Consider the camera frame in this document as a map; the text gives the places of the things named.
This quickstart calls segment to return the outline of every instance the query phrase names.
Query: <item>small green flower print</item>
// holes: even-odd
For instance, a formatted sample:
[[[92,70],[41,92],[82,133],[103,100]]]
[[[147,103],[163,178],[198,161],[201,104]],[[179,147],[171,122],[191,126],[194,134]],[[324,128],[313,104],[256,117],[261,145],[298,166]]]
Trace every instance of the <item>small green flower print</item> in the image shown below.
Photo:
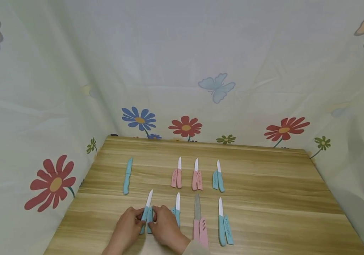
[[[91,143],[89,145],[87,145],[87,154],[90,154],[91,151],[96,151],[97,155],[98,155],[98,150],[97,147],[95,146],[95,139],[94,137],[91,139]]]
[[[318,144],[318,149],[319,151],[317,151],[317,153],[315,153],[312,157],[310,158],[313,158],[315,157],[316,155],[318,155],[318,153],[322,150],[326,151],[327,148],[331,147],[331,140],[330,139],[326,139],[325,136],[323,136],[322,138],[319,138],[319,137],[316,137],[315,138],[315,142]]]
[[[226,137],[225,135],[222,135],[221,138],[216,139],[217,142],[222,142],[224,145],[226,144],[231,144],[232,142],[235,142],[234,140],[237,137],[233,137],[233,135],[229,135],[228,137]]]

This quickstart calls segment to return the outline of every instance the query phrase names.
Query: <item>wooden table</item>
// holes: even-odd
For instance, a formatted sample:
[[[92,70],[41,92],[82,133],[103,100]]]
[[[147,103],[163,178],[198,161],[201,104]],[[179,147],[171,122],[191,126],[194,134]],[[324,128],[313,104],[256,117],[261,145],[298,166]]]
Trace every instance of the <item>wooden table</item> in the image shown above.
[[[182,156],[182,189],[170,187]],[[130,193],[123,195],[128,159]],[[115,223],[129,206],[175,205],[181,193],[181,231],[192,238],[195,159],[203,173],[202,216],[212,254],[354,255],[364,245],[303,150],[107,137],[74,201],[50,242],[47,255],[100,255]],[[212,189],[216,161],[225,192]],[[234,246],[221,247],[218,199],[230,220]],[[172,254],[150,234],[126,254]]]

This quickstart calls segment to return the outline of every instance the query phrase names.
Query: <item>blade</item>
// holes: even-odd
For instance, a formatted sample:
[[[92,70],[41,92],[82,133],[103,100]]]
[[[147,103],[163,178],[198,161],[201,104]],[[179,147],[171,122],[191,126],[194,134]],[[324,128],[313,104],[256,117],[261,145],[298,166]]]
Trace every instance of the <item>blade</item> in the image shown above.
[[[127,170],[126,170],[126,173],[127,174],[131,174],[131,169],[132,169],[132,160],[133,160],[133,158],[130,158],[129,160],[128,160],[128,164],[127,164]]]
[[[195,196],[195,220],[200,220],[202,218],[202,212],[200,209],[200,197],[199,194]]]
[[[222,172],[222,169],[220,167],[220,161],[219,160],[217,160],[217,171],[218,172]]]
[[[181,194],[176,195],[176,210],[181,210]]]
[[[195,161],[195,171],[197,172],[197,168],[199,167],[199,159],[196,158],[196,161]]]
[[[151,207],[151,200],[152,200],[152,193],[154,192],[154,190],[151,190],[149,195],[148,195],[148,199],[146,200],[146,206],[147,207]]]
[[[219,215],[224,217],[222,198],[219,198]]]

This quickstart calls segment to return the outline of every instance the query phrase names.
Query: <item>blue knife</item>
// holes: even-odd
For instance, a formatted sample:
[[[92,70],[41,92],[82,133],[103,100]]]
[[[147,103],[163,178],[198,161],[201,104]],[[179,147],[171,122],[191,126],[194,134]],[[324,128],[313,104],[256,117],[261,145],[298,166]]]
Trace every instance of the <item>blue knife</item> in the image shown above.
[[[128,187],[130,185],[130,177],[131,177],[131,169],[132,169],[132,160],[133,158],[130,158],[128,160],[128,164],[127,164],[127,170],[125,172],[125,181],[124,181],[124,188],[123,188],[123,192],[124,195],[128,194]]]

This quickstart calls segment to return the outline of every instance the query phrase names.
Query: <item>pink knife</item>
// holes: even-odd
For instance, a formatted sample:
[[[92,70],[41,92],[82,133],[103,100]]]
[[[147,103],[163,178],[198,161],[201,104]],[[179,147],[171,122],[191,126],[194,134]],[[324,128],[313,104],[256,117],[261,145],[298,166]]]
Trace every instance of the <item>pink knife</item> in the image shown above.
[[[193,220],[193,240],[200,242],[200,244],[209,248],[209,240],[207,235],[206,220],[202,217],[200,209],[199,194],[195,196],[195,219]]]
[[[199,159],[196,158],[195,161],[195,170],[193,171],[193,177],[192,177],[192,190],[203,190],[202,185],[202,172],[198,171],[198,165],[199,165]]]
[[[179,157],[178,167],[172,173],[171,187],[182,188],[182,158]]]

